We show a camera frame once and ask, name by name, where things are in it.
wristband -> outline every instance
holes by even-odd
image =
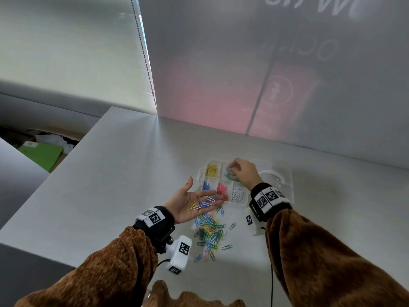
[[[175,219],[165,207],[156,206],[140,214],[133,228],[143,230],[156,252],[163,254],[166,252],[166,244],[173,243],[170,234],[175,230]]]
[[[288,198],[268,183],[260,183],[251,191],[250,208],[259,222],[267,222],[278,212],[292,209]]]

green paper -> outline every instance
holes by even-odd
[[[54,144],[45,144],[26,141],[18,150],[26,155],[33,162],[47,170],[51,170],[52,166],[57,161],[61,152],[63,151],[62,146]]]

sleeve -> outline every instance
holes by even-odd
[[[265,235],[294,307],[409,306],[409,292],[391,276],[294,210],[270,218]]]
[[[127,227],[56,284],[20,299],[15,307],[141,306],[157,264],[145,233]]]

table surface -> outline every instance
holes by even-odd
[[[100,119],[10,219],[0,243],[78,266],[144,209],[163,204],[189,175],[195,178],[207,160],[235,157],[287,163],[294,208],[409,287],[409,171],[119,108]],[[241,298],[267,306],[264,237],[252,237],[240,209],[232,215],[240,222],[229,253],[217,253],[214,262],[189,261],[180,276],[161,265],[153,281],[165,280],[173,297],[194,291],[225,304]],[[193,238],[194,231],[189,222],[173,236]],[[275,281],[274,304],[290,306]]]

person's left hand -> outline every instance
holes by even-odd
[[[216,190],[213,191],[189,191],[193,185],[193,178],[190,176],[187,183],[176,191],[176,193],[169,199],[163,206],[173,215],[175,218],[175,225],[188,222],[198,217],[202,213],[215,210],[218,206],[222,205],[224,201],[218,199],[215,202],[210,202],[212,207],[204,207],[196,210],[187,210],[187,207],[195,201],[195,206],[203,201],[208,201],[205,196],[216,195]]]

